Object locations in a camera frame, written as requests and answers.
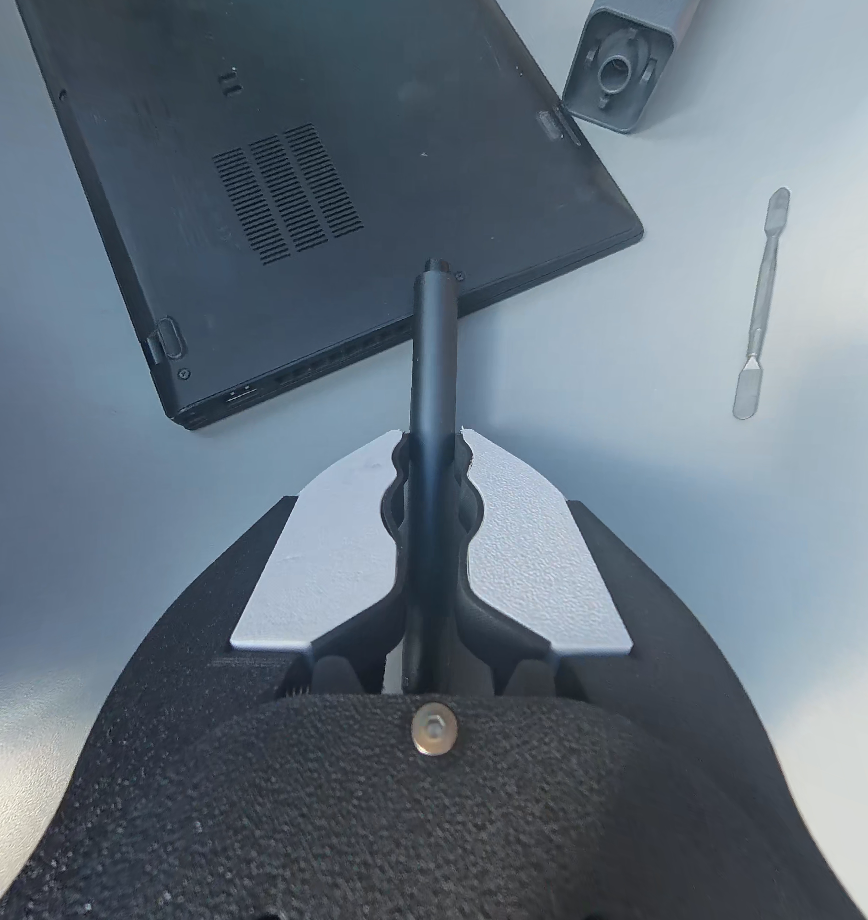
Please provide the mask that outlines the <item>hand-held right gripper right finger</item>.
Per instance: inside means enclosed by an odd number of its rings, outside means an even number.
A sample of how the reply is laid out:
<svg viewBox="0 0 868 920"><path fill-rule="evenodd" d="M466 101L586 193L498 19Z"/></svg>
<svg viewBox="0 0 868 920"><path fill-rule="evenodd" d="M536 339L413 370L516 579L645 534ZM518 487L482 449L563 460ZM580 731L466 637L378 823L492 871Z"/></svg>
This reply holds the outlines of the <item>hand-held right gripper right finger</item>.
<svg viewBox="0 0 868 920"><path fill-rule="evenodd" d="M474 500L464 640L486 661L628 655L633 639L562 492L479 432L462 439Z"/></svg>

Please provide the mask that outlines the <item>black laptop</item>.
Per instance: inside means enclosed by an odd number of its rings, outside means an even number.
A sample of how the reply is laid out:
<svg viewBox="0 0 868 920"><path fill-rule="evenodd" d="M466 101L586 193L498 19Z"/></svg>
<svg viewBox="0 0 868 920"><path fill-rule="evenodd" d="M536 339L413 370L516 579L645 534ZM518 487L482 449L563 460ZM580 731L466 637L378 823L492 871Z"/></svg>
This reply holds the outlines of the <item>black laptop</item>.
<svg viewBox="0 0 868 920"><path fill-rule="evenodd" d="M165 414L188 431L644 227L497 2L17 2Z"/></svg>

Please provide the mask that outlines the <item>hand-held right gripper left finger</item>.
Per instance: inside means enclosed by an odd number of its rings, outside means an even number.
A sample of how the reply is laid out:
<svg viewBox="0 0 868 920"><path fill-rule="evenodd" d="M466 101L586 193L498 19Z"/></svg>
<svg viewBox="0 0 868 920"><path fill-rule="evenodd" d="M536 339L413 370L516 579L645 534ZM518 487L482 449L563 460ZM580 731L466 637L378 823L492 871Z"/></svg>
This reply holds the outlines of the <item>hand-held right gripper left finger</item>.
<svg viewBox="0 0 868 920"><path fill-rule="evenodd" d="M403 439L387 431L302 489L231 633L233 650L315 657L322 639L391 594L397 541L383 502Z"/></svg>

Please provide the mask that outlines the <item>grey screwdriver bit tray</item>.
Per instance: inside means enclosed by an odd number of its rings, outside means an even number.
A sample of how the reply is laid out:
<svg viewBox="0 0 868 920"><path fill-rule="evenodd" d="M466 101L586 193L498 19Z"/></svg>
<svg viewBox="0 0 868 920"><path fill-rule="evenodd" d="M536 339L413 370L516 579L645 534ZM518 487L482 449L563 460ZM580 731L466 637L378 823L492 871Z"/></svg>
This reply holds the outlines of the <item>grey screwdriver bit tray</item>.
<svg viewBox="0 0 868 920"><path fill-rule="evenodd" d="M565 110L614 132L633 132L699 5L594 2L567 76Z"/></svg>

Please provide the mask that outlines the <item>steel pry tool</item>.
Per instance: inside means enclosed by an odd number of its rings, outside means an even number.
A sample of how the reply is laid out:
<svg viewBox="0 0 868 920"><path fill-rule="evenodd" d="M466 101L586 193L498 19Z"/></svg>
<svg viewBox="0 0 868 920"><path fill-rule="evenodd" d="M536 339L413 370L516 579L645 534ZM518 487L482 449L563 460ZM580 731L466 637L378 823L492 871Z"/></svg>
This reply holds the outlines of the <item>steel pry tool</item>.
<svg viewBox="0 0 868 920"><path fill-rule="evenodd" d="M751 312L747 357L739 373L732 409L737 420L752 418L759 406L762 388L761 355L772 305L779 240L787 224L790 194L785 187L775 190L767 206L765 245Z"/></svg>

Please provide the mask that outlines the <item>dark grey screwdriver handle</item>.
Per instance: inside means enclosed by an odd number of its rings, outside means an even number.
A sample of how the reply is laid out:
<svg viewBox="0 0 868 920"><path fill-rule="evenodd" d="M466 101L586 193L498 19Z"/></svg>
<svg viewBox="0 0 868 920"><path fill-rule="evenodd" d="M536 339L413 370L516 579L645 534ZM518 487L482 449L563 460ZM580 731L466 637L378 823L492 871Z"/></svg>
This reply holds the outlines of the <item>dark grey screwdriver handle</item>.
<svg viewBox="0 0 868 920"><path fill-rule="evenodd" d="M428 259L415 282L406 483L409 598L403 686L411 695L439 688L442 633L455 593L458 313L457 282L449 263Z"/></svg>

